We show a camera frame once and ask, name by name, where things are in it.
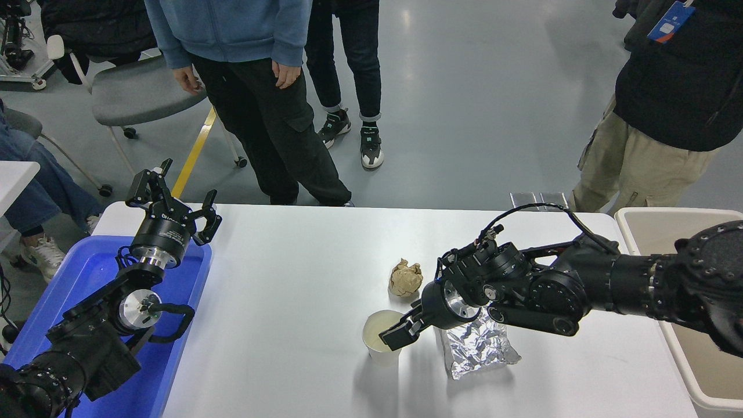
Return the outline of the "person's left hand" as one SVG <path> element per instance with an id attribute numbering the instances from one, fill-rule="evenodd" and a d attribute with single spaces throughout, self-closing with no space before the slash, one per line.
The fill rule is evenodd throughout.
<path id="1" fill-rule="evenodd" d="M 302 74 L 302 66 L 287 66 L 272 60 L 272 72 L 276 78 L 275 87 L 284 89 L 293 85 Z"/>

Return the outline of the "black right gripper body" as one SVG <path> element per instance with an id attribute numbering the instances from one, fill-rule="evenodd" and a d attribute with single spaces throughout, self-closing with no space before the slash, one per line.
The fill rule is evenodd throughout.
<path id="1" fill-rule="evenodd" d="M 425 286 L 420 299 L 420 319 L 426 326 L 451 330 L 461 326 L 461 297 L 451 282 L 432 282 Z"/>

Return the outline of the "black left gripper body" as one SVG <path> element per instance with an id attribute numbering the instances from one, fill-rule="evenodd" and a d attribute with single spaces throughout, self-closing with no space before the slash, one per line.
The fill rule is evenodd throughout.
<path id="1" fill-rule="evenodd" d="M 189 241 L 185 226 L 164 215 L 146 215 L 132 241 L 131 254 L 142 258 L 146 251 L 156 249 L 169 254 L 170 260 L 182 260 Z"/>

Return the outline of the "person's right hand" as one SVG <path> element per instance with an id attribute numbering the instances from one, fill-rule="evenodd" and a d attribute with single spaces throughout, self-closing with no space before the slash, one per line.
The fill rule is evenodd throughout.
<path id="1" fill-rule="evenodd" d="M 172 69 L 171 72 L 184 92 L 190 93 L 191 95 L 197 95 L 197 93 L 202 92 L 203 87 L 201 81 L 194 73 L 192 65 L 184 68 Z"/>

